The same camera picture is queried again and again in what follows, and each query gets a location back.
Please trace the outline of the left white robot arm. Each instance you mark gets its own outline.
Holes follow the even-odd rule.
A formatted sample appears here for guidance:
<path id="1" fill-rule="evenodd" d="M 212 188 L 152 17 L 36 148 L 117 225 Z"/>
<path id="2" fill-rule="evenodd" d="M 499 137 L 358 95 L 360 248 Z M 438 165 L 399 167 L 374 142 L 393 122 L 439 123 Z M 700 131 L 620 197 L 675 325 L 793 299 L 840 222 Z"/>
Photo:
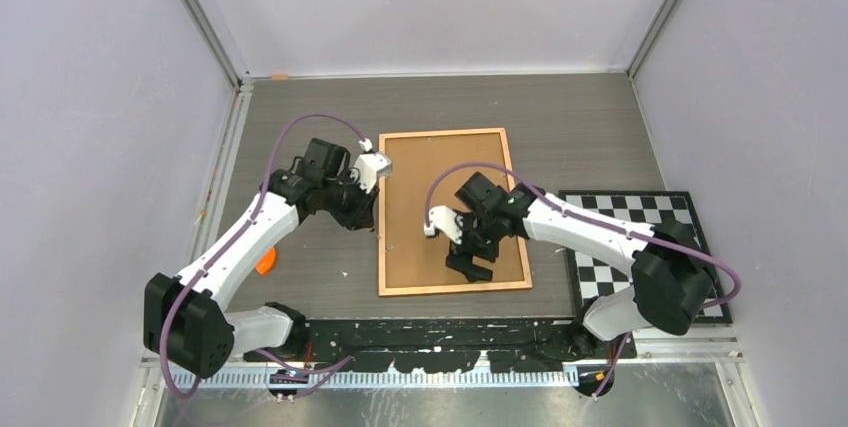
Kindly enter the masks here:
<path id="1" fill-rule="evenodd" d="M 353 158 L 342 146 L 312 139 L 291 169 L 270 174 L 206 253 L 173 276 L 154 275 L 144 290 L 144 346 L 199 379 L 259 349 L 298 359 L 309 337 L 302 313 L 279 302 L 242 312 L 228 307 L 262 259 L 308 216 L 326 212 L 351 231 L 374 227 L 379 181 L 392 162 L 370 141 L 360 145 L 362 154 Z"/>

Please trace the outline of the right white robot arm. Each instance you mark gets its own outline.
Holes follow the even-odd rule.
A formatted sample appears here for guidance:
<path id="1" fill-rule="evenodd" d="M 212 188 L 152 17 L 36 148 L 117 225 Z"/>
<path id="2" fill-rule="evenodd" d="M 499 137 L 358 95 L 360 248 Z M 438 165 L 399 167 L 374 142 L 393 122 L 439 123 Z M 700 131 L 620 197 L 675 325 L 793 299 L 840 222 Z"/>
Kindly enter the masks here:
<path id="1" fill-rule="evenodd" d="M 566 247 L 628 278 L 628 287 L 598 295 L 565 327 L 564 341 L 584 357 L 598 356 L 636 329 L 686 334 L 713 289 L 715 278 L 700 257 L 699 243 L 675 218 L 659 224 L 619 220 L 524 183 L 506 191 L 480 172 L 456 196 L 466 209 L 430 207 L 423 232 L 449 238 L 446 263 L 470 280 L 485 279 L 473 260 L 495 261 L 505 237 Z"/>

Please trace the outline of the wooden picture frame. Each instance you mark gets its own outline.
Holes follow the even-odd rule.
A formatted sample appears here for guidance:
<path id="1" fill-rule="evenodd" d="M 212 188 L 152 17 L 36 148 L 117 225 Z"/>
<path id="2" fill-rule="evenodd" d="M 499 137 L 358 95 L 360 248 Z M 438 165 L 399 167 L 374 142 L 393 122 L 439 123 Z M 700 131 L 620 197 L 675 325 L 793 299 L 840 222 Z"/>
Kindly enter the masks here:
<path id="1" fill-rule="evenodd" d="M 379 148 L 393 162 L 381 180 L 378 214 L 378 294 L 381 297 L 459 294 L 532 287 L 526 243 L 506 237 L 493 262 L 474 259 L 490 280 L 470 282 L 446 265 L 454 215 L 468 209 L 455 196 L 479 172 L 502 189 L 516 182 L 505 128 L 384 133 Z"/>

